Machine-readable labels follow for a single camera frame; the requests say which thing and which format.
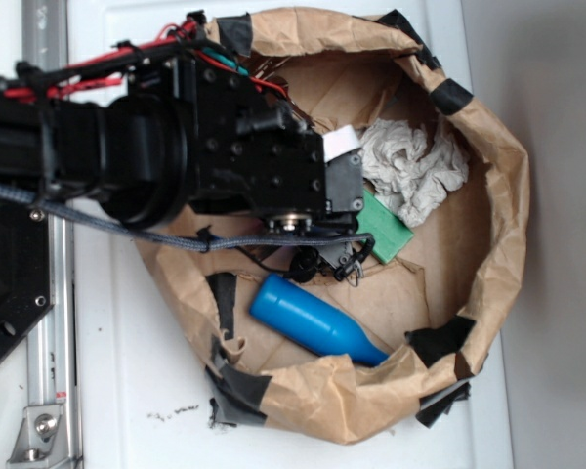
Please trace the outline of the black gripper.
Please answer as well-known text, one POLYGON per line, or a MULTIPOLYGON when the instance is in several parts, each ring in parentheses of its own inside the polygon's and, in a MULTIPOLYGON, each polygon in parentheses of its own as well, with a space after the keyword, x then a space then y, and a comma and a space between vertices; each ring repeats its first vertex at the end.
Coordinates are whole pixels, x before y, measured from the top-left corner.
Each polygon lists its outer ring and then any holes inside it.
POLYGON ((184 202, 202 215, 260 219, 270 235, 314 249, 293 275, 320 265, 337 280, 357 270, 365 250, 349 246, 364 206, 357 145, 328 143, 265 86, 204 59, 177 59, 137 73, 130 97, 169 110, 184 158, 184 202))

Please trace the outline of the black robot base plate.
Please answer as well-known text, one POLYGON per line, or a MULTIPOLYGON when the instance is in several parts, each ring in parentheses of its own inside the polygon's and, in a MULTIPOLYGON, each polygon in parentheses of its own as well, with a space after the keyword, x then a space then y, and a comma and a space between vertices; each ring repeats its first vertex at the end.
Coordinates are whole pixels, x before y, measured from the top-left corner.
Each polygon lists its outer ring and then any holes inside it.
POLYGON ((0 363, 52 306, 49 223, 14 204, 0 206, 0 363))

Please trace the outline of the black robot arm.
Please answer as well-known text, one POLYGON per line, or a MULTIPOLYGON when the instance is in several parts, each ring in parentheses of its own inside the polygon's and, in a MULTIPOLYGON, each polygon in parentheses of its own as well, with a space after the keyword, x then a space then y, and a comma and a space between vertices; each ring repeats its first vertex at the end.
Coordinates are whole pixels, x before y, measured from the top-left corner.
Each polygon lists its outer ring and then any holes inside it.
POLYGON ((186 207, 261 220, 305 244, 344 241, 363 207, 361 162, 333 152, 251 78, 185 56, 138 67, 110 105, 0 96, 0 196, 95 200, 131 231, 186 207))

